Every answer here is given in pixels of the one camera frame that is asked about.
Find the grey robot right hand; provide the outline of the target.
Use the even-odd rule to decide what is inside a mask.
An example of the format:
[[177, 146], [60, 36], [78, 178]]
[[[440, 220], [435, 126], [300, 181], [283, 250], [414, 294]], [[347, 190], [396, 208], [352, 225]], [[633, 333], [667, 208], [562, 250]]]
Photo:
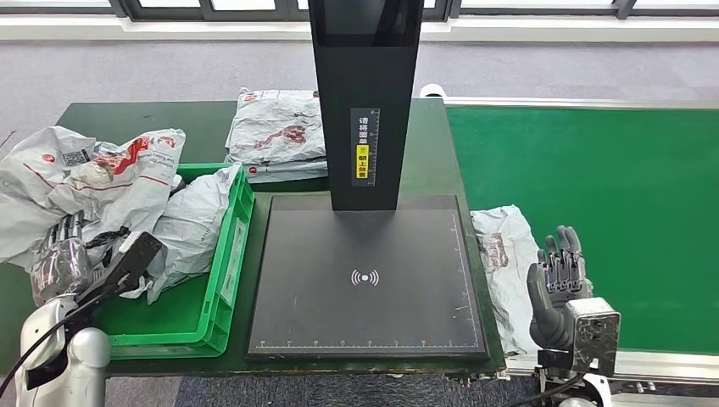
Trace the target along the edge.
[[545, 249], [527, 274], [527, 291], [532, 305], [529, 333], [541, 348], [567, 350], [573, 340], [571, 318], [565, 304], [591, 298], [593, 284], [587, 278], [582, 245], [571, 226], [558, 226], [555, 235], [545, 238]]

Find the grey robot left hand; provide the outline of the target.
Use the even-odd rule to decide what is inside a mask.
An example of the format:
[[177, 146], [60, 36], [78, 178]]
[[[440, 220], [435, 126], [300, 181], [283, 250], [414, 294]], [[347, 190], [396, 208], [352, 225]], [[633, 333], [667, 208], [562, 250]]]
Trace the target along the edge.
[[61, 295], [83, 293], [101, 280], [104, 268], [92, 264], [82, 238], [84, 219], [80, 210], [47, 230], [29, 271], [36, 306]]

